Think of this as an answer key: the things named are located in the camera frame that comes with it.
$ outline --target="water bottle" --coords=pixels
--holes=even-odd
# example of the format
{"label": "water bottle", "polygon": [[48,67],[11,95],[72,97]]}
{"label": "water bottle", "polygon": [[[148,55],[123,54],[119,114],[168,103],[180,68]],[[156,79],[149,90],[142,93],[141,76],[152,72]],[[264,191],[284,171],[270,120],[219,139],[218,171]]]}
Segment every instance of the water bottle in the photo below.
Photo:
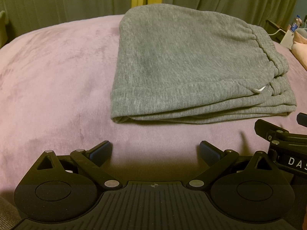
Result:
{"label": "water bottle", "polygon": [[300,16],[297,15],[293,20],[290,30],[294,32],[299,26],[300,26]]}

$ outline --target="bed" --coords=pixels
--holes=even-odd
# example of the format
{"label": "bed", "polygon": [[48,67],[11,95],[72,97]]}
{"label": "bed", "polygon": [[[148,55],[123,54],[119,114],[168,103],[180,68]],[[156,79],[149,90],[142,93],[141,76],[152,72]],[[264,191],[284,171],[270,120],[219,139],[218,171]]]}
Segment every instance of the bed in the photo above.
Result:
{"label": "bed", "polygon": [[[124,184],[188,182],[208,167],[198,155],[203,140],[241,155],[268,150],[268,142],[254,132],[258,118],[202,125],[114,123],[110,92],[121,19],[105,16],[46,27],[0,49],[0,194],[7,201],[13,203],[17,184],[50,149],[67,155],[108,140],[113,149],[104,170]],[[296,116],[307,112],[307,72],[289,49],[275,46],[288,60],[297,110],[263,119],[305,134]]]}

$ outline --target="fabric fold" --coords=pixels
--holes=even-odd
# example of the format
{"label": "fabric fold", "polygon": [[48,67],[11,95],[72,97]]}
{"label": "fabric fold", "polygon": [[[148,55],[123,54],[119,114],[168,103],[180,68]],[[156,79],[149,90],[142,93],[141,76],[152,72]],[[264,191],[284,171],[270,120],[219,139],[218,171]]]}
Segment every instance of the fabric fold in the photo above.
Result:
{"label": "fabric fold", "polygon": [[111,92],[117,123],[211,123],[296,110],[288,62],[261,27],[151,4],[130,9],[119,30]]}

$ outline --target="blue wall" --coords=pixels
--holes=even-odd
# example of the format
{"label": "blue wall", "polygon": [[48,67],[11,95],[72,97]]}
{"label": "blue wall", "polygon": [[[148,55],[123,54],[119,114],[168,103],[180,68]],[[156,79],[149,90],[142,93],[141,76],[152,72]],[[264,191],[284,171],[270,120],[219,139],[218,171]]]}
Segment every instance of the blue wall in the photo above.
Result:
{"label": "blue wall", "polygon": [[297,0],[295,8],[294,8],[294,12],[292,14],[292,17],[289,21],[289,24],[292,23],[294,17],[296,17],[296,15],[299,15],[300,18],[302,19],[302,21],[305,18],[305,15],[307,15],[307,0]]}

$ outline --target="small screw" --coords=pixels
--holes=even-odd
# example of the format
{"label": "small screw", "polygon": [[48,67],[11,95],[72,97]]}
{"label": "small screw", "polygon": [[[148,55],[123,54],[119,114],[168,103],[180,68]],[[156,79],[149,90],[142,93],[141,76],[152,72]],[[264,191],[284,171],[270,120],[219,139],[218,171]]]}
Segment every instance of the small screw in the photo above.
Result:
{"label": "small screw", "polygon": [[189,182],[189,184],[192,186],[192,187],[202,187],[204,185],[204,182],[201,181],[201,180],[192,180]]}
{"label": "small screw", "polygon": [[119,185],[119,182],[116,180],[108,180],[104,183],[104,185],[109,188],[115,188]]}

